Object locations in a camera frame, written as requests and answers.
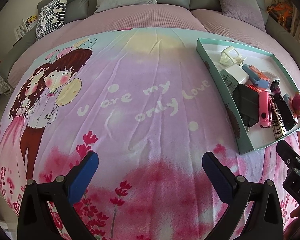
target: blanket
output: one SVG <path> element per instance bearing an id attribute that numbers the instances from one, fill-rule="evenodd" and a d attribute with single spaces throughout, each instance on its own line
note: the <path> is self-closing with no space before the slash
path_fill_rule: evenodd
<path id="1" fill-rule="evenodd" d="M 74 208 L 97 239 L 204 239 L 227 208 L 202 169 L 212 151 L 235 175 L 274 181 L 286 227 L 297 206 L 282 188 L 287 168 L 276 145 L 238 155 L 227 109 L 196 52 L 202 35 L 104 32 L 38 57 L 0 124 L 0 190 L 15 213 L 27 179 L 51 182 L 93 150 L 99 167 Z M 286 141 L 300 154 L 296 133 Z"/>

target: pink toy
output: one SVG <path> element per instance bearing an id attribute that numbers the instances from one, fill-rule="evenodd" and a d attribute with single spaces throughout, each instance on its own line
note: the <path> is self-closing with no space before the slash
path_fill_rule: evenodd
<path id="1" fill-rule="evenodd" d="M 259 119 L 261 128 L 270 128 L 271 126 L 271 102 L 268 91 L 259 93 Z"/>
<path id="2" fill-rule="evenodd" d="M 298 118 L 300 118 L 300 93 L 296 92 L 296 95 L 292 99 L 292 107 L 295 110 Z"/>
<path id="3" fill-rule="evenodd" d="M 57 59 L 61 58 L 62 56 L 64 56 L 65 54 L 68 54 L 71 50 L 73 50 L 74 47 L 68 47 L 68 48 L 64 48 L 62 51 L 59 52 L 59 54 L 57 55 Z"/>
<path id="4" fill-rule="evenodd" d="M 60 51 L 60 49 L 56 49 L 55 51 L 51 52 L 49 55 L 47 55 L 47 57 L 45 57 L 45 59 L 50 59 L 54 54 L 56 54 L 58 51 Z"/>

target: pink dress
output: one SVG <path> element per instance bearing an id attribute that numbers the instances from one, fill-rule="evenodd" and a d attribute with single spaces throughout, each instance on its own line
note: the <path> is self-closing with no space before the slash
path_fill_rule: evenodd
<path id="1" fill-rule="evenodd" d="M 18 215 L 24 188 L 26 170 L 20 150 L 20 138 L 27 107 L 21 108 L 0 142 L 0 190 L 9 206 Z"/>

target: blue plastic object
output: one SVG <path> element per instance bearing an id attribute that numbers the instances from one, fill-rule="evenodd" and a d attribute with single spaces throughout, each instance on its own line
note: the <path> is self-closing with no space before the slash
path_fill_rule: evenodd
<path id="1" fill-rule="evenodd" d="M 98 154 L 93 152 L 88 161 L 79 171 L 72 184 L 69 186 L 68 200 L 71 205 L 78 203 L 81 200 L 98 166 Z"/>
<path id="2" fill-rule="evenodd" d="M 269 87 L 269 81 L 259 78 L 258 74 L 249 68 L 249 65 L 244 64 L 242 69 L 247 72 L 249 75 L 249 80 L 252 82 L 252 84 L 254 84 L 255 87 L 263 89 L 267 89 Z"/>
<path id="3" fill-rule="evenodd" d="M 202 168 L 218 193 L 221 201 L 230 205 L 233 201 L 233 188 L 221 169 L 208 154 L 204 154 L 202 157 Z"/>

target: bed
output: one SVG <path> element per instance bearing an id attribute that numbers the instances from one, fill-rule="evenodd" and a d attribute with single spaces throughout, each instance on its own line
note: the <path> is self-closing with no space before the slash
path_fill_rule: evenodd
<path id="1" fill-rule="evenodd" d="M 18 215 L 27 179 L 51 182 L 93 150 L 99 167 L 74 208 L 96 238 L 204 239 L 227 207 L 202 169 L 202 155 L 212 151 L 236 175 L 274 181 L 286 228 L 297 206 L 281 187 L 287 168 L 275 145 L 238 155 L 196 42 L 221 34 L 273 49 L 298 87 L 300 69 L 268 34 L 248 39 L 229 25 L 211 10 L 133 5 L 35 42 L 11 69 L 16 88 L 0 123 L 0 190 L 9 206 Z M 300 132 L 286 141 L 300 155 Z"/>

